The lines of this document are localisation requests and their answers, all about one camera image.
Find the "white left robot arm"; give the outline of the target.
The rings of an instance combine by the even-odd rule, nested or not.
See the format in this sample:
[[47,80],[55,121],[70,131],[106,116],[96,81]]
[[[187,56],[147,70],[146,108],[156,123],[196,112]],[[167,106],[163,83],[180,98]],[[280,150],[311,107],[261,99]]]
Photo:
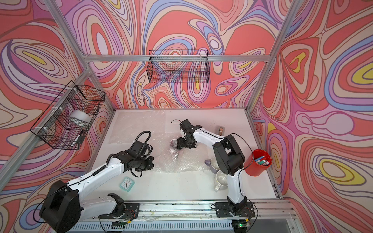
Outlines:
[[66,233],[78,222],[96,216],[121,218],[126,206],[119,195],[109,193],[94,200],[86,200],[86,196],[127,171],[153,169],[152,151],[151,145],[136,141],[129,149],[109,155],[101,167],[68,182],[55,182],[41,203],[40,218],[57,233]]

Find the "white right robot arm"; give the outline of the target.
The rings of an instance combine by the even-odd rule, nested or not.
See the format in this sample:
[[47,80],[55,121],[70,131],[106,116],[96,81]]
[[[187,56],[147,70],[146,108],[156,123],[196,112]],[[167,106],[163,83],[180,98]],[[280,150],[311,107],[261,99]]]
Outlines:
[[235,207],[247,202],[242,190],[242,174],[245,156],[232,135],[219,136],[201,125],[192,125],[189,120],[179,122],[181,137],[176,140],[177,149],[193,149],[199,144],[210,147],[220,170],[227,175],[229,203]]

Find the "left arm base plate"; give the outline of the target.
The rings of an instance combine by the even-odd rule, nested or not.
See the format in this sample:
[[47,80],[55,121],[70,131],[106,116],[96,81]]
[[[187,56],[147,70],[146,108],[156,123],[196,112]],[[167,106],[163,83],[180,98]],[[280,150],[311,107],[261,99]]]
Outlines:
[[115,207],[110,214],[99,215],[99,219],[134,220],[139,216],[139,207],[139,203],[125,203],[122,206]]

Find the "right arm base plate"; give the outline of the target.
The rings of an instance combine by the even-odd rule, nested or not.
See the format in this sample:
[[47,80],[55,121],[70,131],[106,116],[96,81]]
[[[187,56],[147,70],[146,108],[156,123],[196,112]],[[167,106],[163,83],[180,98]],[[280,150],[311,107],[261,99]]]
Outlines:
[[216,202],[210,207],[215,210],[218,218],[245,217],[251,219],[256,216],[255,208],[251,202],[243,202],[239,204]]

